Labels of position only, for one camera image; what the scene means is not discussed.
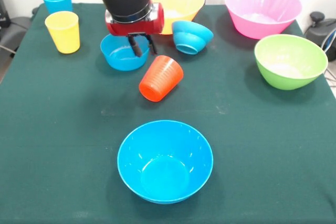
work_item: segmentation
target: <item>orange cup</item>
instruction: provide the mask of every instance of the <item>orange cup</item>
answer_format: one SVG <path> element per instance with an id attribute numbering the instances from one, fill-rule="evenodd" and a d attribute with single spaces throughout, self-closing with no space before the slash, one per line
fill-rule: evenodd
<path id="1" fill-rule="evenodd" d="M 183 69 L 172 58 L 157 56 L 139 84 L 140 93 L 152 102 L 160 102 L 181 80 Z"/>

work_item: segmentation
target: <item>yellow cup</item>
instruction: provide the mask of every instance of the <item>yellow cup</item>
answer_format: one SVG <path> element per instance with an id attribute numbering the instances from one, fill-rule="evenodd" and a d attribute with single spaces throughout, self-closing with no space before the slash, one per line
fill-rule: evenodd
<path id="1" fill-rule="evenodd" d="M 69 11 L 50 14 L 45 20 L 52 40 L 62 54 L 71 54 L 80 47 L 78 20 L 77 14 Z"/>

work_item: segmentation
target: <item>red robot part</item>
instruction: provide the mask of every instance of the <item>red robot part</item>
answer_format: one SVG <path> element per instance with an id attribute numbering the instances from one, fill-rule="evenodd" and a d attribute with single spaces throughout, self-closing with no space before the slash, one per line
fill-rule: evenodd
<path id="1" fill-rule="evenodd" d="M 157 16 L 152 19 L 144 19 L 142 21 L 121 24 L 116 22 L 111 22 L 110 19 L 106 18 L 106 26 L 109 32 L 115 36 L 127 36 L 129 34 L 159 34 L 162 32 L 164 26 L 164 13 L 161 3 L 157 3 Z"/>

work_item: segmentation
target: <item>green bowl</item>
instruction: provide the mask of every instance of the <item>green bowl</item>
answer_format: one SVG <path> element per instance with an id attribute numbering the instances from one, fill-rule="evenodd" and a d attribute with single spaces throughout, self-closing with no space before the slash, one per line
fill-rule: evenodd
<path id="1" fill-rule="evenodd" d="M 261 75 L 282 90 L 311 83 L 328 66 L 327 55 L 318 45 L 295 35 L 267 36 L 257 43 L 254 53 Z"/>

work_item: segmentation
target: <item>green tablecloth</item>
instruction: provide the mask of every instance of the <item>green tablecloth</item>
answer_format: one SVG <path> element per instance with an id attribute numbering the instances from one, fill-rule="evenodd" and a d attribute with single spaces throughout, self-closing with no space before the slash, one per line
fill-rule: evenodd
<path id="1" fill-rule="evenodd" d="M 197 56 L 154 36 L 185 77 L 160 103 L 138 84 L 153 57 L 132 72 L 100 52 L 104 6 L 75 4 L 81 48 L 61 55 L 42 6 L 0 86 L 0 223 L 335 223 L 336 102 L 324 79 L 295 91 L 270 87 L 254 60 L 256 40 L 239 34 L 225 6 L 195 21 L 213 41 Z M 301 35 L 297 23 L 286 33 Z M 121 181 L 120 143 L 152 120 L 196 127 L 214 169 L 175 205 L 140 199 Z"/>

